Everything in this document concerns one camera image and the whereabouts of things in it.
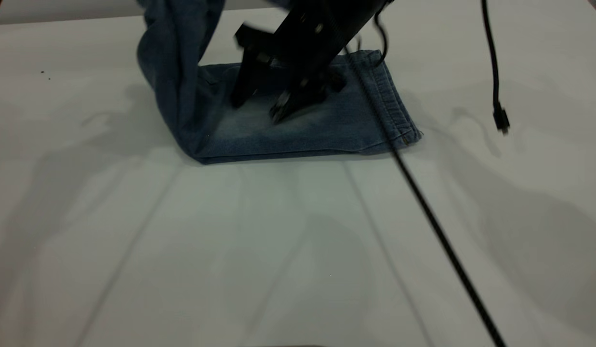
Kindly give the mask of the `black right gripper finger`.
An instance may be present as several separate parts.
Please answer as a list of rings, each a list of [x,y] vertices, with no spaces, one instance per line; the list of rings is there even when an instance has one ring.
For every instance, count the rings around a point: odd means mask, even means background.
[[[262,62],[258,61],[258,52],[245,49],[234,88],[230,95],[233,108],[239,108],[251,97],[260,85]]]
[[[304,108],[322,103],[327,97],[326,89],[326,84],[322,82],[300,82],[291,85],[281,93],[270,109],[273,124],[284,121]]]

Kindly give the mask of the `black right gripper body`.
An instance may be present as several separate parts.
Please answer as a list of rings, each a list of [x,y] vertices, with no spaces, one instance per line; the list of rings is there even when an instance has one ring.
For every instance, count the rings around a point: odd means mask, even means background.
[[[275,61],[291,68],[292,77],[299,82],[316,79],[335,92],[341,91],[347,84],[346,78],[330,66],[336,54],[326,51],[328,38],[320,34],[311,35],[299,25],[290,25],[272,33],[242,24],[235,33],[235,39],[243,51],[253,49],[258,52],[258,61],[262,62],[258,88]]]

